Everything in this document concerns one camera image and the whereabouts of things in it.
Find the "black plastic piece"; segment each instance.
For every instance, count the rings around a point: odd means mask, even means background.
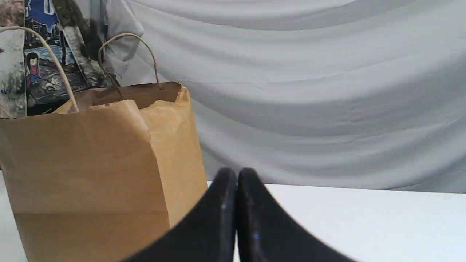
[[[124,262],[232,262],[236,181],[233,170],[220,169],[180,223]]]
[[[254,169],[240,172],[236,205],[241,262],[354,262],[298,225]]]

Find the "white backdrop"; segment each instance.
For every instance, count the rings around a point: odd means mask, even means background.
[[[466,192],[465,0],[132,0],[206,169]],[[153,82],[140,48],[124,83]]]

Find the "white table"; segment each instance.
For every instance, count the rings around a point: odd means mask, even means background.
[[[300,224],[361,262],[464,262],[466,195],[267,185]],[[3,179],[0,257],[25,262]]]

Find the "kraft paper bag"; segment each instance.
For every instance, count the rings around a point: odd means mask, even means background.
[[[170,82],[74,96],[41,41],[69,102],[56,113],[0,119],[0,166],[27,259],[120,261],[206,190],[189,92]]]

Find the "cartoon girl illustration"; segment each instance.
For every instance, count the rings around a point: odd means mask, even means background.
[[[34,84],[41,81],[39,77],[39,56],[37,53],[29,53],[26,56],[26,65],[29,69],[29,81]]]

